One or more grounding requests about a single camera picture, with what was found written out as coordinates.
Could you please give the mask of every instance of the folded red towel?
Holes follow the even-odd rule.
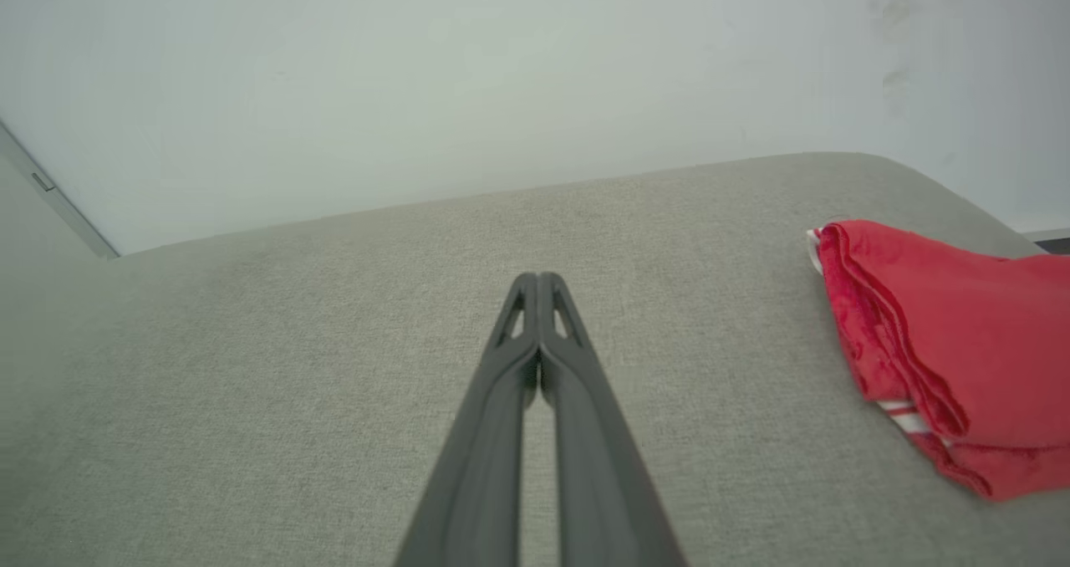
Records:
[[[996,501],[1070,487],[1070,258],[867,220],[811,240],[858,387],[938,471]]]

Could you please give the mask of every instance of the gray fabric surface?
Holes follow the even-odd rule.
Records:
[[[693,565],[1070,562],[1070,493],[985,503],[859,398],[802,236],[843,217],[1038,251],[899,164],[808,153],[67,269],[3,332],[4,564],[391,563],[524,270],[568,281]],[[553,565],[542,400],[525,427],[522,560]]]

